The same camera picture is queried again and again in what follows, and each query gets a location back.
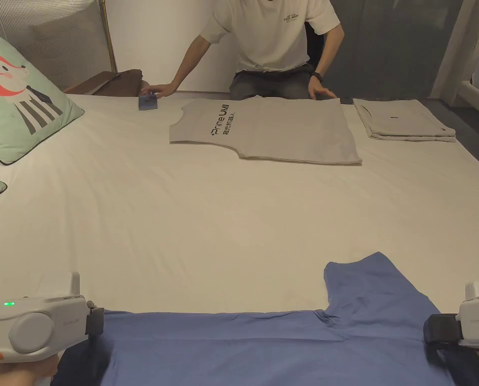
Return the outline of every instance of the white t-shirt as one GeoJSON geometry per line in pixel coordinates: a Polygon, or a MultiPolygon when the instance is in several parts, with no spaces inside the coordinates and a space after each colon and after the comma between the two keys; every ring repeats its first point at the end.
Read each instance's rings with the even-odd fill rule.
{"type": "Polygon", "coordinates": [[[200,36],[214,44],[233,33],[237,71],[285,71],[304,65],[309,22],[318,35],[340,21],[329,0],[218,0],[200,36]]]}

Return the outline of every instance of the gray t-shirt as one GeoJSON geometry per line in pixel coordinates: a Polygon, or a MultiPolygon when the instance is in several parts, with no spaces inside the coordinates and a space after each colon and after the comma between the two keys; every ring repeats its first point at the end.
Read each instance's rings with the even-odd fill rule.
{"type": "Polygon", "coordinates": [[[170,142],[200,142],[235,149],[241,158],[316,164],[360,164],[339,100],[196,100],[183,107],[170,142]]]}

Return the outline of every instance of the t-shirt sleeve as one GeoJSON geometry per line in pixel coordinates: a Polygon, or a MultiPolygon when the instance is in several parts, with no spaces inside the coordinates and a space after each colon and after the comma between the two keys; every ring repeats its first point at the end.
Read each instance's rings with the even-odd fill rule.
{"type": "Polygon", "coordinates": [[[324,35],[340,24],[329,0],[308,0],[305,20],[317,35],[324,35]]]}
{"type": "Polygon", "coordinates": [[[232,9],[227,0],[218,0],[213,15],[200,36],[211,44],[220,40],[232,31],[232,9]]]}

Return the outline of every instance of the white bed sheet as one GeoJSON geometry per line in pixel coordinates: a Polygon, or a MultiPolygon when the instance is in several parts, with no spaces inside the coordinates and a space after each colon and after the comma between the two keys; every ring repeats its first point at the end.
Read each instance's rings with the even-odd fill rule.
{"type": "Polygon", "coordinates": [[[363,166],[242,160],[169,144],[188,100],[72,99],[83,117],[0,166],[0,299],[76,270],[108,309],[320,309],[325,265],[376,251],[442,312],[479,279],[479,163],[460,144],[370,140],[344,106],[363,166]]]}

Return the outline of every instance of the man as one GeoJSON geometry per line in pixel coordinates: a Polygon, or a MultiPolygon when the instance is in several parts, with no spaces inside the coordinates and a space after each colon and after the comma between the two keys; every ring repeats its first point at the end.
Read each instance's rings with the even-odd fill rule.
{"type": "Polygon", "coordinates": [[[208,25],[193,41],[170,84],[142,89],[158,98],[173,94],[196,67],[211,44],[227,34],[238,42],[237,73],[230,87],[235,101],[275,96],[290,100],[335,94],[322,86],[322,77],[344,38],[329,0],[218,0],[208,25]],[[316,70],[306,62],[308,21],[318,35],[327,35],[316,70]]]}

